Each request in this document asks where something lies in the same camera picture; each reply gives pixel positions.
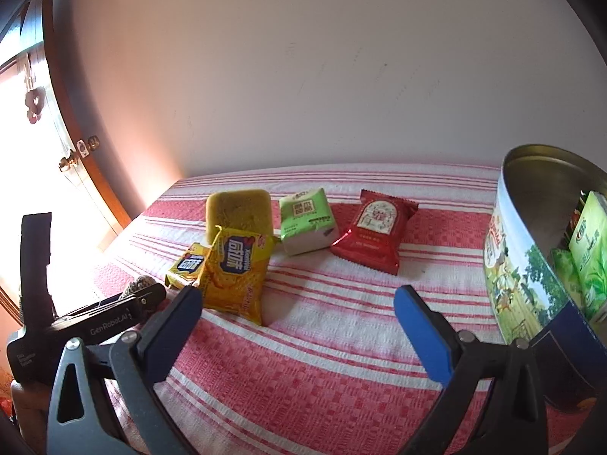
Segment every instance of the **tree illustration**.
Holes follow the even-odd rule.
[[[549,318],[553,319],[563,306],[567,304],[569,300],[567,294],[550,271],[539,248],[535,244],[527,250],[525,255],[529,262],[529,265],[525,268],[525,272],[527,272],[531,281],[539,282],[546,294],[548,294],[548,302],[550,303],[548,314]]]

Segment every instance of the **tin can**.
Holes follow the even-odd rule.
[[[607,194],[607,173],[547,145],[506,156],[484,246],[487,292],[506,343],[535,352],[548,403],[565,412],[594,404],[607,382],[607,348],[546,261],[558,246],[580,190]]]

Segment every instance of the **metal screw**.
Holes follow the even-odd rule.
[[[139,334],[136,331],[128,330],[122,334],[122,336],[120,337],[120,340],[122,342],[124,342],[125,344],[131,344],[131,343],[135,342],[135,340],[137,340],[138,335]]]
[[[77,337],[74,337],[73,339],[68,340],[68,342],[66,343],[66,349],[68,351],[75,351],[79,347],[80,347],[80,339],[78,339]]]
[[[529,349],[529,342],[524,339],[517,339],[514,341],[514,344],[518,349]]]
[[[457,332],[457,336],[459,337],[459,339],[462,342],[466,342],[466,343],[470,343],[470,342],[474,342],[476,340],[476,335],[474,335],[471,331],[469,330],[460,330],[459,332]]]

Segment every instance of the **striped tablecloth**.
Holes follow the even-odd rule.
[[[327,250],[287,257],[278,246],[263,290],[266,326],[203,311],[171,375],[156,387],[200,453],[392,455],[439,392],[394,317],[395,288],[412,284],[456,329],[502,341],[482,269],[498,174],[470,166],[347,164],[184,179],[108,248],[96,289],[115,294],[140,274],[163,281],[190,243],[204,241],[205,203],[215,191],[268,190],[275,228],[278,199],[309,188],[325,189],[340,228],[362,188],[418,201],[399,248],[398,276]],[[451,450],[464,443],[486,390],[481,382]],[[144,450],[119,398],[116,405],[133,444]],[[582,420],[549,409],[551,454]]]

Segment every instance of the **red wrapper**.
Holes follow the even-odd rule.
[[[360,210],[348,231],[331,247],[334,255],[386,273],[398,273],[398,246],[407,221],[417,212],[415,202],[360,191]]]

